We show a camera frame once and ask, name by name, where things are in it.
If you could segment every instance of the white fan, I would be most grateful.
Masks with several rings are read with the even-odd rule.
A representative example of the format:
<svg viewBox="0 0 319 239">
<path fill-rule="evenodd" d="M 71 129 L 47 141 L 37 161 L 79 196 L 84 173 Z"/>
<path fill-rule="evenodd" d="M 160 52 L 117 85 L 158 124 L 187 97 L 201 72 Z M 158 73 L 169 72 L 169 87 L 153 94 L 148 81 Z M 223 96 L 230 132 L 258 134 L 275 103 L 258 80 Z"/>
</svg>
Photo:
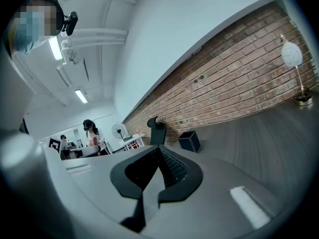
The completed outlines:
<svg viewBox="0 0 319 239">
<path fill-rule="evenodd" d="M 124 128 L 122 127 L 122 125 L 115 124 L 112 127 L 112 134 L 117 139 L 121 139 L 121 138 L 123 139 L 123 137 L 125 136 L 125 131 L 124 131 Z"/>
</svg>

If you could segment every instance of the white ceiling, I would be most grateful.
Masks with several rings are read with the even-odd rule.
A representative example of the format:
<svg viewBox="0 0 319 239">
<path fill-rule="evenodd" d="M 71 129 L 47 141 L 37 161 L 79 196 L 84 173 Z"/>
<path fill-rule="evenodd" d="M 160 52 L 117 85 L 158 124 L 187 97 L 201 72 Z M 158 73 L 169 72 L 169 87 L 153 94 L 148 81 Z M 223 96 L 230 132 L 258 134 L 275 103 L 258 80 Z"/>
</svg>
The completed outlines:
<svg viewBox="0 0 319 239">
<path fill-rule="evenodd" d="M 77 12 L 79 20 L 75 29 L 111 28 L 129 31 L 131 15 L 136 6 L 135 3 L 124 0 L 59 2 L 65 15 L 72 11 Z M 84 35 L 74 32 L 71 37 L 82 36 Z M 58 36 L 59 43 L 63 39 L 61 35 Z M 86 94 L 89 103 L 111 99 L 117 58 L 122 48 L 123 45 L 99 45 L 75 49 L 80 59 L 85 58 L 89 81 L 71 88 L 65 85 L 56 70 L 64 60 L 54 59 L 48 42 L 35 48 L 28 55 L 18 54 L 16 63 L 22 68 L 24 75 L 31 76 L 27 77 L 27 81 L 36 91 L 28 112 L 52 106 L 70 106 L 72 103 L 80 102 L 74 93 L 76 89 L 81 89 Z"/>
</svg>

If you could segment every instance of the office chair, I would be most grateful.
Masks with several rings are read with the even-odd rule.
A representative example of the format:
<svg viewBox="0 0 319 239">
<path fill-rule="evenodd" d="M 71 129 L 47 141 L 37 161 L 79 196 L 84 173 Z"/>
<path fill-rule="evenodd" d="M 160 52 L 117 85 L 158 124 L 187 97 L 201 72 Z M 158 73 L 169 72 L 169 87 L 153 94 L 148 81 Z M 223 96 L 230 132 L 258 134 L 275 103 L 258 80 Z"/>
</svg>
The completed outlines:
<svg viewBox="0 0 319 239">
<path fill-rule="evenodd" d="M 148 120 L 148 127 L 151 128 L 151 142 L 150 145 L 164 144 L 166 136 L 166 124 L 163 122 L 156 122 L 158 116 Z"/>
</svg>

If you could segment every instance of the ceiling light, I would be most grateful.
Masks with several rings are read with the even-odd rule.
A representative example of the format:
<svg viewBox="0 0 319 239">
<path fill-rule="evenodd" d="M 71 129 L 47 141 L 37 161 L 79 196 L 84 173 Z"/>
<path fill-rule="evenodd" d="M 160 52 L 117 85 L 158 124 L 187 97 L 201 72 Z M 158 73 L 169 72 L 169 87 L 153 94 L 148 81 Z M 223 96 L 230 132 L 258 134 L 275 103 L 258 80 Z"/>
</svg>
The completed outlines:
<svg viewBox="0 0 319 239">
<path fill-rule="evenodd" d="M 62 57 L 62 54 L 60 51 L 58 38 L 54 37 L 54 38 L 49 39 L 49 43 L 50 43 L 50 47 L 51 47 L 51 50 L 52 50 L 52 53 L 53 53 L 55 60 L 62 59 L 63 57 Z"/>
<path fill-rule="evenodd" d="M 77 94 L 77 96 L 79 97 L 79 99 L 81 99 L 81 101 L 86 104 L 88 101 L 86 101 L 84 95 L 82 94 L 82 92 L 80 90 L 76 90 L 75 94 Z"/>
</svg>

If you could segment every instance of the desk lamp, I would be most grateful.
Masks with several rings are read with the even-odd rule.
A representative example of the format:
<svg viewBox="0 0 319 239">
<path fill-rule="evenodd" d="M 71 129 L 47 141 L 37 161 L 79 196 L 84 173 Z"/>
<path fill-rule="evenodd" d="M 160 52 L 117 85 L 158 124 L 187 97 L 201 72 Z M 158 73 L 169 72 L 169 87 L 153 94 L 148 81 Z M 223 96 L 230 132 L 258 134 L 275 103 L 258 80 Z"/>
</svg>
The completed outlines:
<svg viewBox="0 0 319 239">
<path fill-rule="evenodd" d="M 301 81 L 301 77 L 298 71 L 298 66 L 303 62 L 303 54 L 300 48 L 289 42 L 283 34 L 280 35 L 282 41 L 284 42 L 284 46 L 281 51 L 281 57 L 287 67 L 295 67 L 298 73 L 300 89 L 294 96 L 295 104 L 298 106 L 307 106 L 313 102 L 312 94 L 308 88 L 303 86 L 303 82 Z"/>
</svg>

